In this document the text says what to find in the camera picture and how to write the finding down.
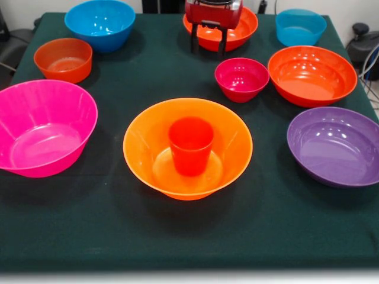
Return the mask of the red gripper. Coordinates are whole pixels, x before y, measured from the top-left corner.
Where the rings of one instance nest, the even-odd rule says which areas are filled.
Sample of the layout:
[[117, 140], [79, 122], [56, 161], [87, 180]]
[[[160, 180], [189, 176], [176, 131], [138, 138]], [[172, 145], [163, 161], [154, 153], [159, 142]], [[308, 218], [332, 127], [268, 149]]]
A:
[[240, 20], [243, 1], [185, 1], [185, 15], [192, 24], [191, 53], [199, 49], [198, 25], [213, 25], [221, 31], [218, 56], [224, 57], [227, 44], [227, 29], [234, 29]]

